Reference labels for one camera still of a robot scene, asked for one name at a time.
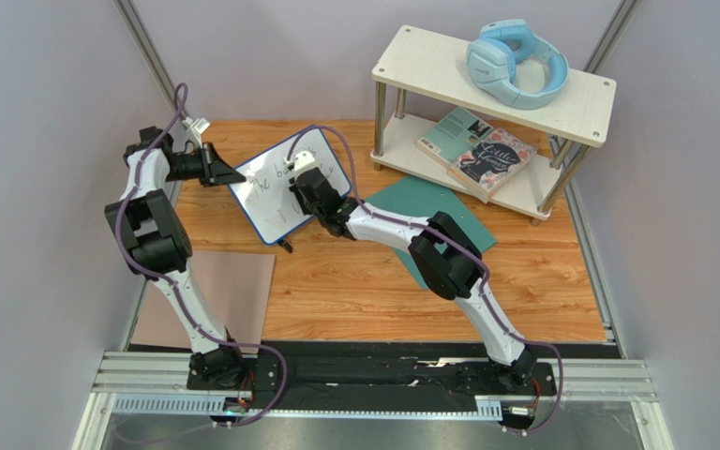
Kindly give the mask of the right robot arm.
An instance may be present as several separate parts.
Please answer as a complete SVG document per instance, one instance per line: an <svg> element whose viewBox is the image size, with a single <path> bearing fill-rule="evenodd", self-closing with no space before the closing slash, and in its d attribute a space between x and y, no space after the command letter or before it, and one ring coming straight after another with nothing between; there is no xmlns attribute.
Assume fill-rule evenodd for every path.
<svg viewBox="0 0 720 450"><path fill-rule="evenodd" d="M317 218L335 237L409 253L427 287L463 311L502 375L514 385L530 382L537 358L496 302L480 250L451 216L395 214L340 195L317 167L295 169L289 163L288 168L289 190L304 213Z"/></svg>

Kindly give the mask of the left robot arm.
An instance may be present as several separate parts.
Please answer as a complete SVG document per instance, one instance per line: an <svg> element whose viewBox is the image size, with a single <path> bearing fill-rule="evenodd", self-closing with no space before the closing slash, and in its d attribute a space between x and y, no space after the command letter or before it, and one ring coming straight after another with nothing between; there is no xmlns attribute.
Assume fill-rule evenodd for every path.
<svg viewBox="0 0 720 450"><path fill-rule="evenodd" d="M247 363L193 276L192 245L164 186L194 179L209 188L246 178L209 142L176 153L173 137L158 127L142 129L140 138L126 149L127 187L118 202L105 206L105 217L130 270L162 292L183 324L191 347L188 388L244 387Z"/></svg>

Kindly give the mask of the blue framed whiteboard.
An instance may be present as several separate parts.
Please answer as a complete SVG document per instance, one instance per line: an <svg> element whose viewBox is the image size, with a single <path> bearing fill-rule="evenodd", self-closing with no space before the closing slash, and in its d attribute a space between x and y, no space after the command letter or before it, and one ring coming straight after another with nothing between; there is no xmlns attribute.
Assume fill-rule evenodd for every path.
<svg viewBox="0 0 720 450"><path fill-rule="evenodd" d="M286 157L292 144L296 145L295 154L308 151L314 156L326 179L340 194L348 194L352 187L324 132L318 129L307 132L301 139L292 135L240 164L236 171L244 175L246 181L230 184L229 190L261 242L268 246L312 218L302 213L289 190L293 174L288 169Z"/></svg>

